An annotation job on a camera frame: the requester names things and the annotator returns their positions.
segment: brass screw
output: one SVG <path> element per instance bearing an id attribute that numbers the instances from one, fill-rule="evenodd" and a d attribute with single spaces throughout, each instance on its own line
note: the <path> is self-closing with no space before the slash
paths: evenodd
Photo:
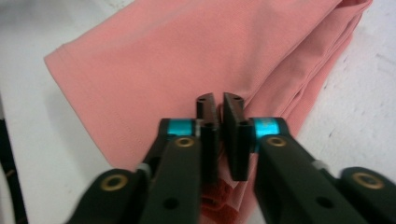
<path id="1" fill-rule="evenodd" d="M 369 175 L 367 173 L 355 173 L 352 178 L 360 185 L 366 187 L 367 189 L 382 189 L 384 188 L 384 182 L 374 175 Z"/>
<path id="2" fill-rule="evenodd" d="M 176 145 L 178 147 L 190 147 L 194 145 L 194 140 L 190 138 L 179 138 L 176 140 Z"/>
<path id="3" fill-rule="evenodd" d="M 110 184 L 111 181 L 117 181 L 116 184 Z M 128 178 L 125 175 L 110 175 L 102 180 L 100 188 L 105 191 L 119 190 L 125 187 Z"/>
<path id="4" fill-rule="evenodd" d="M 267 143 L 274 147 L 283 147 L 287 144 L 287 142 L 280 137 L 270 137 L 267 139 Z"/>

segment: pink cloth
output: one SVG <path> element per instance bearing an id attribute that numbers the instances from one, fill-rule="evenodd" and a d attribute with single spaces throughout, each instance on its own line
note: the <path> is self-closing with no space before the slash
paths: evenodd
<path id="1" fill-rule="evenodd" d="M 194 99 L 223 92 L 247 117 L 281 116 L 297 134 L 371 0 L 136 0 L 46 57 L 54 79 L 115 167 L 142 161 L 161 118 L 193 118 Z M 206 186 L 202 223 L 244 223 L 250 179 Z"/>

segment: white table surface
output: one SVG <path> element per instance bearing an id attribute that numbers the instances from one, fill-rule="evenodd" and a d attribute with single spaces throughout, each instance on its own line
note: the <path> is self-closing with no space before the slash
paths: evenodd
<path id="1" fill-rule="evenodd" d="M 65 222 L 110 169 L 43 57 L 129 2 L 0 1 L 0 92 L 30 223 Z M 396 181 L 395 11 L 393 0 L 366 11 L 298 136 L 334 175 L 364 166 Z M 249 223 L 262 223 L 260 213 Z"/>
<path id="2" fill-rule="evenodd" d="M 0 119 L 4 119 L 3 103 L 1 102 L 1 92 L 0 92 Z"/>

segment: blue metal ring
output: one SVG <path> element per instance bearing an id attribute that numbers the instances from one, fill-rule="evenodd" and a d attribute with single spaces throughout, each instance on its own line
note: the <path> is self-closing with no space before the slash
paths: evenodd
<path id="1" fill-rule="evenodd" d="M 255 152 L 259 152 L 259 140 L 268 134 L 279 134 L 279 125 L 273 118 L 254 118 L 253 122 L 257 142 Z"/>
<path id="2" fill-rule="evenodd" d="M 192 136 L 192 119 L 171 119 L 168 126 L 168 135 Z"/>

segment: pink fabric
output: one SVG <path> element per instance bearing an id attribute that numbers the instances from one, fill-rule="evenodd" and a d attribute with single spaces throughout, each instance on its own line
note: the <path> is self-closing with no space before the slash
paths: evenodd
<path id="1" fill-rule="evenodd" d="M 161 118 L 193 118 L 194 99 L 223 92 L 247 117 L 281 116 L 297 134 L 371 0 L 136 0 L 46 57 L 107 160 L 133 170 Z M 202 223 L 244 223 L 250 179 L 233 182 L 225 156 L 206 186 Z"/>

